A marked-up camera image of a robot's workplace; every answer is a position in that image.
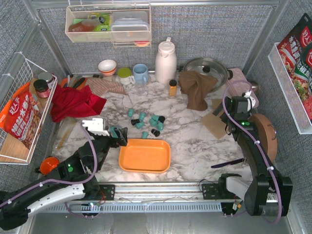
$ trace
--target orange tray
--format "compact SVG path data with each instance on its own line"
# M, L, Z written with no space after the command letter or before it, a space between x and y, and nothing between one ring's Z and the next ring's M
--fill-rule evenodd
M129 139L119 154L119 165L128 172L163 173L170 162L170 145L164 140Z

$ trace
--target pink container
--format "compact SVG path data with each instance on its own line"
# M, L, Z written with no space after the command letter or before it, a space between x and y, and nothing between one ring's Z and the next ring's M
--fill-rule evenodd
M231 68L230 69L233 72L233 78L230 80L227 80L226 84L227 86L231 85L235 81L247 81L245 75L239 68ZM237 83L229 88L230 95L233 96L242 96L242 94L249 90L249 85L244 83ZM259 106L259 100L252 91L252 97L255 99L255 106L254 108Z

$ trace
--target blue mug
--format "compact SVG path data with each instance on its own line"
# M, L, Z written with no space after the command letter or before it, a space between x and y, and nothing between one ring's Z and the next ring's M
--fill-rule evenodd
M143 63L139 63L133 67L133 76L138 84L148 84L150 82L148 68Z

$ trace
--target brown towel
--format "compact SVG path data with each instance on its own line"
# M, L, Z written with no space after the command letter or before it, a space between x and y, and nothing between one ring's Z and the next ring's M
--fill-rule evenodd
M187 109L204 111L208 108L205 96L213 89L218 80L212 76L205 76L196 71L179 73L181 93L187 94L189 103Z
M86 85L89 85L92 93L98 96L102 96L107 92L128 95L122 84L101 78L88 78Z

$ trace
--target white thermos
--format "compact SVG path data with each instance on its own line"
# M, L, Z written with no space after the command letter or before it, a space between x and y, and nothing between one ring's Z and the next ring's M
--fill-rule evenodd
M159 44L155 60L156 80L162 84L169 84L170 80L176 78L176 49L170 40L167 38Z

